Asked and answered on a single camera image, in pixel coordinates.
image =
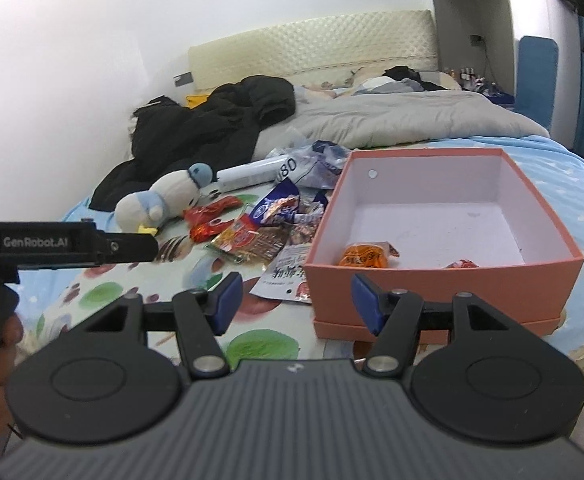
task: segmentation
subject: open cardboard box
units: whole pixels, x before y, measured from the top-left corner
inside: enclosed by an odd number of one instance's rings
[[[390,242],[389,269],[339,267],[356,242]],[[479,268],[445,269],[459,259]],[[353,152],[308,254],[305,270],[323,338],[372,341],[350,297],[356,272],[385,290],[427,301],[470,291],[537,335],[551,333],[584,257],[536,187],[501,149]],[[444,343],[425,332],[421,342]]]

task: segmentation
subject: blue bedsheet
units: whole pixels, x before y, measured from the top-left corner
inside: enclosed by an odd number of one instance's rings
[[[536,184],[563,220],[584,253],[584,160],[544,137],[471,137],[430,142],[431,147],[501,147]],[[105,231],[116,230],[112,213],[91,211],[89,199],[72,209],[65,221],[94,218]],[[16,289],[21,296],[18,312],[33,327],[43,310],[53,303],[76,276],[77,270],[40,270],[21,273]],[[566,321],[547,340],[568,353],[584,345],[584,265],[566,305]]]
[[[584,160],[553,140],[530,136],[444,139],[432,147],[500,147],[534,182],[584,254]],[[566,320],[546,340],[568,353],[584,345],[584,264],[565,306]]]
[[[99,229],[107,232],[118,230],[114,213],[93,211],[88,208],[90,197],[74,206],[61,220],[78,222],[81,218],[92,218]],[[66,289],[79,269],[22,270],[21,283],[12,288],[19,293],[17,313],[26,328],[36,326],[41,313]]]

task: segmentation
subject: electrical outlet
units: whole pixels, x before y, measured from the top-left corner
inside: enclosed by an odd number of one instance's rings
[[[479,36],[478,34],[470,34],[470,45],[481,46],[483,43],[483,36]]]

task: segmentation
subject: blue chair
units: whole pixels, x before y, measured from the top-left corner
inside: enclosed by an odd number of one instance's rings
[[[514,111],[546,129],[552,125],[559,47],[555,40],[524,36],[518,42]]]

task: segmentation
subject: patterned bedsheet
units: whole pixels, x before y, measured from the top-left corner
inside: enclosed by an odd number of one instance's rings
[[[472,137],[420,144],[423,145],[502,147],[548,199],[584,253],[584,160],[552,140],[535,136]],[[239,194],[251,202],[270,189],[271,185],[263,185]],[[85,203],[66,219],[82,216],[94,217],[94,212],[86,211]],[[101,228],[112,227],[108,215],[98,216],[96,220]],[[200,246],[193,247],[187,231],[187,225],[179,221],[161,233],[163,249],[158,262],[67,270],[63,274],[59,271],[24,273],[22,285],[17,287],[21,295],[19,312],[27,328],[24,351],[35,351],[57,337],[61,330],[68,330],[130,290],[142,294],[146,301],[168,301],[186,288],[214,287],[225,274],[238,270],[244,280],[245,299],[230,329],[219,338],[231,363],[248,357],[303,359],[352,355],[351,342],[316,338],[311,306],[262,300],[249,294],[263,266],[228,264]],[[547,341],[570,355],[584,370],[584,266],[566,304],[565,321]],[[171,334],[153,333],[149,344],[173,361],[178,360],[176,341]]]

